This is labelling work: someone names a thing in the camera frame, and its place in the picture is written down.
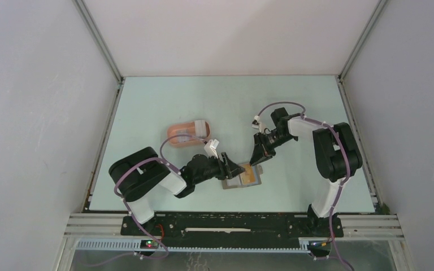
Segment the orange credit card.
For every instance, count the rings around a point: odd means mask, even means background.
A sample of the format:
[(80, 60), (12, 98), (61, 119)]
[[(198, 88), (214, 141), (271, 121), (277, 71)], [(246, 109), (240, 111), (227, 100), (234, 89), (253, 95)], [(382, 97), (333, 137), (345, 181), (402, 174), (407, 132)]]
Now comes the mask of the orange credit card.
[(254, 168), (250, 164), (243, 164), (245, 172), (239, 175), (242, 186), (253, 186), (258, 183), (258, 176), (256, 175)]

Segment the taupe leather card holder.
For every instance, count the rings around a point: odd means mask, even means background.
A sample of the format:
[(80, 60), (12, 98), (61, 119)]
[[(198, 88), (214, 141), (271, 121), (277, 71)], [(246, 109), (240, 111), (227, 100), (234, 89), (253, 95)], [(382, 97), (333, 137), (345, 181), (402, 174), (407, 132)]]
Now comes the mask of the taupe leather card holder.
[(233, 179), (223, 180), (222, 188), (224, 190), (252, 187), (262, 183), (263, 169), (261, 165), (251, 166), (249, 163), (243, 163), (240, 166), (245, 169), (245, 172)]

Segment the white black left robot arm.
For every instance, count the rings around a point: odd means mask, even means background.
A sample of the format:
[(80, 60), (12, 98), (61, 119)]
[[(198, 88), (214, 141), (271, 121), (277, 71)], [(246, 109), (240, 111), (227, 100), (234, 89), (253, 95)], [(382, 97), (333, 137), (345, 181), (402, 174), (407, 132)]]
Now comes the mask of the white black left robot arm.
[(220, 155), (194, 155), (182, 168), (160, 158), (152, 147), (146, 147), (115, 162), (108, 173), (115, 183), (114, 193), (121, 198), (135, 218), (134, 228), (149, 235), (156, 228), (154, 208), (148, 193), (161, 186), (177, 198), (195, 191), (198, 184), (210, 179), (230, 180), (245, 172), (226, 152)]

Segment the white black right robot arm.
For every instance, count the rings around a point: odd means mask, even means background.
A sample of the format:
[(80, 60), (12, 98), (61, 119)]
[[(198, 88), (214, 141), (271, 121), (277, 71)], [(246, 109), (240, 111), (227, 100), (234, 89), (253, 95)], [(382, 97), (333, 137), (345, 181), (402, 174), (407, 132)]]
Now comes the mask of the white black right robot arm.
[(330, 125), (303, 112), (290, 115), (284, 107), (275, 109), (271, 119), (275, 127), (268, 130), (261, 116), (254, 116), (251, 125), (257, 133), (250, 165), (270, 160), (277, 147), (292, 139), (313, 143), (316, 167), (325, 183), (310, 204), (308, 213), (312, 216), (306, 220), (306, 229), (311, 235), (320, 236), (329, 228), (327, 218), (335, 214), (346, 183), (363, 164), (351, 127), (347, 123)]

